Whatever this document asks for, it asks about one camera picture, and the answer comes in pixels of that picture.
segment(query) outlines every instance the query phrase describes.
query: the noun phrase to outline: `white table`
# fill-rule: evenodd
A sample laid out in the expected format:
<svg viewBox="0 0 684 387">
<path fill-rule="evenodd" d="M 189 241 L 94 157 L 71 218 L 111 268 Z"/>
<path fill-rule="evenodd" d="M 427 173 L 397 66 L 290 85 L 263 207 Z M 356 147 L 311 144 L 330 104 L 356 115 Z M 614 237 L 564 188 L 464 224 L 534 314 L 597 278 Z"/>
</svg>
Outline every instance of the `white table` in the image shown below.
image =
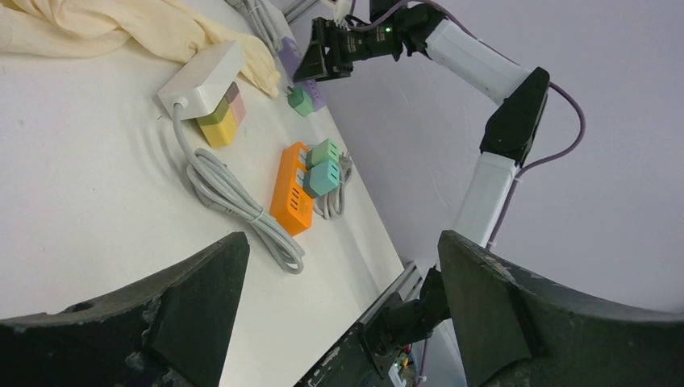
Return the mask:
<svg viewBox="0 0 684 387">
<path fill-rule="evenodd" d="M 187 1 L 248 31 L 223 0 Z M 156 99 L 177 64 L 129 42 L 89 60 L 0 54 L 0 65 L 0 318 L 59 312 L 247 231 L 252 252 L 221 384 L 287 386 L 402 271 L 358 175 L 344 218 L 315 218 L 297 237 L 307 251 L 299 276 L 280 270 L 245 223 L 205 208 Z M 327 109 L 302 118 L 284 95 L 239 84 L 247 118 L 233 145 L 213 152 L 268 207 L 283 148 L 344 142 Z M 186 133 L 206 147 L 190 125 Z"/>
</svg>

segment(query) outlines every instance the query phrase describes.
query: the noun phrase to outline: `orange power strip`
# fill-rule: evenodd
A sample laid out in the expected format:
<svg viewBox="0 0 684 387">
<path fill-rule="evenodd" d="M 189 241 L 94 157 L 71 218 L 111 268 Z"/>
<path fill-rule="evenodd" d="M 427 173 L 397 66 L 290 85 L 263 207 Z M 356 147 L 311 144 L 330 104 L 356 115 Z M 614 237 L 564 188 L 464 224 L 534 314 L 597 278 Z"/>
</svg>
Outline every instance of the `orange power strip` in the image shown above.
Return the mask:
<svg viewBox="0 0 684 387">
<path fill-rule="evenodd" d="M 297 142 L 282 151 L 269 213 L 295 236 L 311 227 L 314 199 L 304 192 L 304 173 L 309 148 Z"/>
</svg>

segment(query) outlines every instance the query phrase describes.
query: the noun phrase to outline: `white power strip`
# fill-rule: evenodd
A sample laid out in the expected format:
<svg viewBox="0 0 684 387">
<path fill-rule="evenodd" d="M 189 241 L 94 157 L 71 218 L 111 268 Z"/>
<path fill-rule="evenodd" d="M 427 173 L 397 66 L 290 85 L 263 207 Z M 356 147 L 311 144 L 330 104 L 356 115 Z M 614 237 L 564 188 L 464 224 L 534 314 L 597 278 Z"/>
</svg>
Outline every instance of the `white power strip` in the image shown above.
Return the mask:
<svg viewBox="0 0 684 387">
<path fill-rule="evenodd" d="M 331 10 L 335 9 L 335 3 L 336 2 L 332 2 L 331 0 L 319 0 L 319 2 L 321 2 L 322 4 L 325 4 Z"/>
<path fill-rule="evenodd" d="M 170 116 L 173 105 L 180 103 L 180 119 L 204 117 L 216 110 L 243 65 L 238 42 L 212 44 L 193 56 L 156 95 Z"/>
<path fill-rule="evenodd" d="M 212 210 L 249 223 L 280 267 L 292 274 L 304 269 L 304 249 L 243 188 L 227 166 L 206 149 L 193 150 L 181 121 L 204 117 L 216 110 L 244 58 L 237 42 L 205 48 L 195 55 L 157 93 L 173 120 L 173 132 L 190 162 L 186 171 L 199 200 Z"/>
</svg>

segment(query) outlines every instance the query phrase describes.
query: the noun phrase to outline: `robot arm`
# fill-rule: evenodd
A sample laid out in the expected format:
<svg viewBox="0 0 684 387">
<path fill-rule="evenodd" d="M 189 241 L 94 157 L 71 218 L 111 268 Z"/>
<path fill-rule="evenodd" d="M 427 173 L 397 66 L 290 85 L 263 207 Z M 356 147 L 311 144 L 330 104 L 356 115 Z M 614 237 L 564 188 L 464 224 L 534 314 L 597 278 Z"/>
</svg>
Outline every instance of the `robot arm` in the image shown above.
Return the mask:
<svg viewBox="0 0 684 387">
<path fill-rule="evenodd" d="M 393 0 L 371 2 L 378 20 Z M 481 155 L 453 230 L 486 247 L 516 173 L 532 148 L 546 103 L 549 75 L 508 60 L 473 38 L 443 12 L 420 4 L 401 7 L 378 25 L 347 31 L 323 18 L 312 21 L 309 47 L 293 81 L 349 77 L 353 62 L 420 52 L 491 98 L 499 108 L 485 126 Z"/>
</svg>

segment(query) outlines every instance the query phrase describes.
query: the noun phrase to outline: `cable tie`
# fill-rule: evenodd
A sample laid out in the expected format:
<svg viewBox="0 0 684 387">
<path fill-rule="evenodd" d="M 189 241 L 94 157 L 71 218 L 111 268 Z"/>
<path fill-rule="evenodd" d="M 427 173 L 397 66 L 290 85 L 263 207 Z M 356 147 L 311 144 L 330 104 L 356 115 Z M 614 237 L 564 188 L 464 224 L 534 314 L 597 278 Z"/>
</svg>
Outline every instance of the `cable tie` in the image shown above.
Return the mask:
<svg viewBox="0 0 684 387">
<path fill-rule="evenodd" d="M 264 207 L 261 207 L 261 212 L 257 215 L 257 217 L 252 219 L 252 220 L 248 220 L 247 223 L 253 224 L 253 223 L 258 222 L 259 219 L 261 219 L 261 217 L 264 216 L 264 214 L 265 214 Z"/>
<path fill-rule="evenodd" d="M 261 6 L 254 6 L 254 7 L 252 8 L 252 10 L 249 11 L 249 12 L 247 13 L 247 16 L 251 15 L 252 12 L 254 12 L 255 10 L 258 10 L 259 8 L 261 8 Z"/>
</svg>

